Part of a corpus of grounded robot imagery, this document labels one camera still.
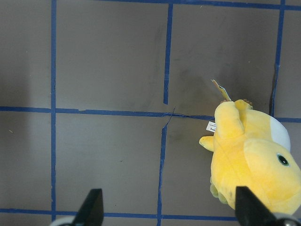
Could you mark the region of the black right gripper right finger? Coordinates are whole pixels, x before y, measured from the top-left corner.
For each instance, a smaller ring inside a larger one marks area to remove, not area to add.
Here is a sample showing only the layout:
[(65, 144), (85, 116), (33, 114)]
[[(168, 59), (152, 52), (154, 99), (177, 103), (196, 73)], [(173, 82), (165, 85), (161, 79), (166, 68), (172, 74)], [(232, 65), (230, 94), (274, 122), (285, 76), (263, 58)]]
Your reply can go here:
[(292, 215), (271, 212), (247, 186), (236, 187), (235, 216), (241, 226), (299, 226)]

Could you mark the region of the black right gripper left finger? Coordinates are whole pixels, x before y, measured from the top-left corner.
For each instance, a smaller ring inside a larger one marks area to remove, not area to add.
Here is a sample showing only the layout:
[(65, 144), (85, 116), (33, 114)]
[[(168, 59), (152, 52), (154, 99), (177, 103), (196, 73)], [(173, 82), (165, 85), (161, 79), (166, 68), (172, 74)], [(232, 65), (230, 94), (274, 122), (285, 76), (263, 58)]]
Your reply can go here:
[(56, 219), (51, 226), (101, 226), (104, 220), (103, 191), (91, 189), (74, 217)]

